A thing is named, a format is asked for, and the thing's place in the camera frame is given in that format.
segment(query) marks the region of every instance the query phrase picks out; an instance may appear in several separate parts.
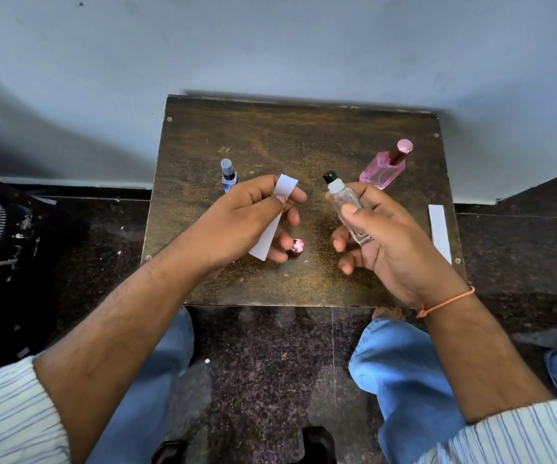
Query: hand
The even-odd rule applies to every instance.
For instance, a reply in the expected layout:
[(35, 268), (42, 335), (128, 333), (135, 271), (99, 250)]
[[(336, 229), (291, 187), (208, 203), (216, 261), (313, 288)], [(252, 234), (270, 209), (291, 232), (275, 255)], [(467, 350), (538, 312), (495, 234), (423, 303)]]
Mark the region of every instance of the hand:
[[(214, 202), (174, 243), (180, 250), (192, 249), (194, 259), (209, 273), (251, 250), (281, 212), (290, 226), (298, 226), (300, 217), (293, 204), (306, 202), (306, 194), (296, 187), (289, 200), (283, 196), (273, 197), (277, 180), (276, 176), (261, 176), (240, 182)], [(275, 235), (275, 244), (277, 247), (270, 248), (268, 259), (286, 262), (287, 254), (279, 248), (293, 249), (293, 238), (281, 226)]]
[[(394, 296), (419, 310), (422, 305), (431, 307), (468, 291), (407, 210), (374, 186), (352, 182), (347, 187), (365, 208), (344, 205), (342, 216), (374, 241), (341, 257), (338, 266), (346, 275), (356, 267), (368, 268)], [(332, 233), (331, 241), (337, 252), (343, 252), (352, 241), (347, 227)]]

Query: floor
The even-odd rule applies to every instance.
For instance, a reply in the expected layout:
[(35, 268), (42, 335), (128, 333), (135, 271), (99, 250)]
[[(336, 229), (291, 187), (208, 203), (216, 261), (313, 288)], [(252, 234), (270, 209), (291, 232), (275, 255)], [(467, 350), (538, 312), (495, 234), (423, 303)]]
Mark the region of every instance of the floor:
[[(87, 241), (62, 249), (54, 268), (51, 343), (139, 265), (149, 208), (141, 194), (56, 200), (92, 229)], [(557, 328), (557, 179), (493, 207), (456, 210), (469, 280), (552, 387), (545, 347), (524, 343), (551, 343), (546, 331)], [(347, 369), (370, 311), (191, 308), (191, 315), (195, 355), (175, 387), (169, 433), (190, 441), (187, 462), (294, 462), (309, 425), (332, 433), (341, 463), (383, 460), (376, 398)]]

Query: wooden table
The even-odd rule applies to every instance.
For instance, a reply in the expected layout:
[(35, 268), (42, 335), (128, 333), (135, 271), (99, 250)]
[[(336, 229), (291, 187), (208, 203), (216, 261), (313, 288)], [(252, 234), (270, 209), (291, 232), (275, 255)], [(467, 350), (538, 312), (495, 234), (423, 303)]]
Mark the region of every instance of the wooden table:
[(305, 252), (285, 264), (245, 256), (186, 300), (194, 305), (397, 305), (372, 272), (345, 276), (330, 244), (338, 220), (324, 200), (322, 174), (358, 180), (378, 151), (401, 138), (414, 143), (407, 167), (387, 192), (430, 233), (428, 205), (444, 205), (457, 272), (463, 257), (434, 114), (315, 104), (244, 102), (169, 96), (147, 221), (143, 260), (190, 226), (223, 194), (221, 160), (229, 158), (246, 180), (264, 174), (299, 179), (309, 201), (292, 232)]

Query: white paper strip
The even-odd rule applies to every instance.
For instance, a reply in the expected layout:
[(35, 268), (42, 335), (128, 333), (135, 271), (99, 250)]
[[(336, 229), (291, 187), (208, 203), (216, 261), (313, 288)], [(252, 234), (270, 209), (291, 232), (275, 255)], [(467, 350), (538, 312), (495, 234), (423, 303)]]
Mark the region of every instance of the white paper strip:
[[(281, 174), (277, 180), (277, 185), (274, 186), (274, 192), (272, 194), (283, 195), (285, 198), (289, 198), (297, 184), (298, 179), (290, 178), (289, 176)], [(261, 260), (266, 259), (270, 246), (272, 245), (272, 240), (274, 239), (274, 234), (277, 232), (277, 228), (279, 227), (281, 215), (282, 213), (274, 218), (273, 222), (270, 223), (270, 226), (266, 228), (259, 238), (258, 243), (255, 244), (255, 246), (249, 251), (249, 254)]]
[(440, 254), (452, 264), (444, 206), (429, 205), (429, 218), (431, 220), (431, 239), (433, 239), (433, 246), (435, 246)]

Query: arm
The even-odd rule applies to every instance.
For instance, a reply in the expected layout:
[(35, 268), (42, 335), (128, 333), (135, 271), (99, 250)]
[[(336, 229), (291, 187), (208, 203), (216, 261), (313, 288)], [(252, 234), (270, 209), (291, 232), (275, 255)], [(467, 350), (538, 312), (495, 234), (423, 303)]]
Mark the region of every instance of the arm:
[[(274, 176), (264, 176), (233, 187), (70, 334), (34, 360), (36, 376), (68, 435), (72, 462), (87, 459), (190, 290), (209, 273), (246, 254), (281, 211), (290, 224), (298, 224), (296, 210), (284, 198), (271, 197), (275, 183)], [(296, 188), (290, 199), (303, 203), (306, 195)], [(293, 247), (284, 231), (278, 241), (283, 249)], [(287, 260), (276, 248), (268, 257)]]
[[(367, 209), (345, 205), (343, 216), (375, 241), (343, 255), (339, 266), (344, 273), (358, 266), (374, 270), (393, 295), (417, 310), (469, 291), (403, 207), (375, 187), (359, 182), (349, 187)], [(343, 252), (349, 241), (346, 228), (337, 229), (332, 241)], [(425, 322), (468, 423), (553, 399), (476, 296), (431, 312)]]

